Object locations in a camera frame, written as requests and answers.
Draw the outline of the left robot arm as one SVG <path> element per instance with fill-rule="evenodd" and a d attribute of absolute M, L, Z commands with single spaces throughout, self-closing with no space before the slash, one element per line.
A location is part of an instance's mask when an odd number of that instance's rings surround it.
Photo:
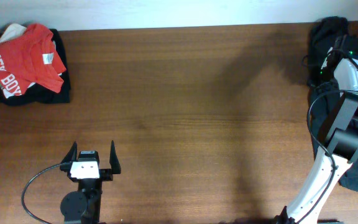
<path fill-rule="evenodd" d="M 60 204 L 60 211 L 65 223 L 95 224 L 100 222 L 101 197 L 103 182 L 110 182 L 114 175 L 121 173 L 121 165 L 117 158 L 114 142 L 111 143 L 109 153 L 110 167 L 99 167 L 97 151 L 77 151 L 77 143 L 62 159 L 60 170 L 78 188 L 64 196 Z"/>

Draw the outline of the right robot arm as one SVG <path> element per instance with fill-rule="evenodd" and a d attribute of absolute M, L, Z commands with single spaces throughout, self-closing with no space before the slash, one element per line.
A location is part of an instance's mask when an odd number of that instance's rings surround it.
<path fill-rule="evenodd" d="M 317 96 L 338 95 L 336 107 L 312 140 L 318 145 L 314 164 L 299 194 L 277 215 L 274 223 L 317 223 L 319 214 L 340 178 L 358 160 L 358 53 L 336 39 L 321 66 L 336 88 Z"/>

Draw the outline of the dark green t-shirt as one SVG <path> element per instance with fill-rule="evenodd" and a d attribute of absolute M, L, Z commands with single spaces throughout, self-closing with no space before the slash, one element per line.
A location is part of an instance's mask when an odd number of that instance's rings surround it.
<path fill-rule="evenodd" d="M 358 96 L 326 82 L 311 88 L 309 106 L 314 153 L 323 145 L 332 155 L 348 159 L 352 167 L 339 183 L 358 192 Z"/>

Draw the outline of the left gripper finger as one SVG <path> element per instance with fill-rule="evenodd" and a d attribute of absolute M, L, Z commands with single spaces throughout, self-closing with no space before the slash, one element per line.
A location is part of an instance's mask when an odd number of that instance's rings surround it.
<path fill-rule="evenodd" d="M 70 150 L 67 152 L 66 156 L 62 159 L 62 163 L 75 162 L 77 158 L 77 143 L 76 141 L 71 146 Z"/>
<path fill-rule="evenodd" d="M 121 165 L 116 154 L 116 147 L 114 141 L 111 141 L 109 163 L 111 165 L 112 174 L 121 174 Z"/>

